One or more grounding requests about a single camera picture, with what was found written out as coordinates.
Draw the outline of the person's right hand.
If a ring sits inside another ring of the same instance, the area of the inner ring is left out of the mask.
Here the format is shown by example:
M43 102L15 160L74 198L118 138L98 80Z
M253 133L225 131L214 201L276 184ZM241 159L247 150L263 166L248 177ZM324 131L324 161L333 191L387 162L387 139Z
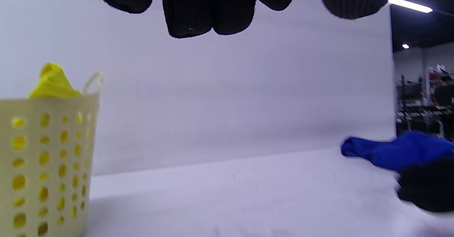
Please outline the person's right hand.
M437 160L402 171L397 180L399 200L430 213L454 210L454 162Z

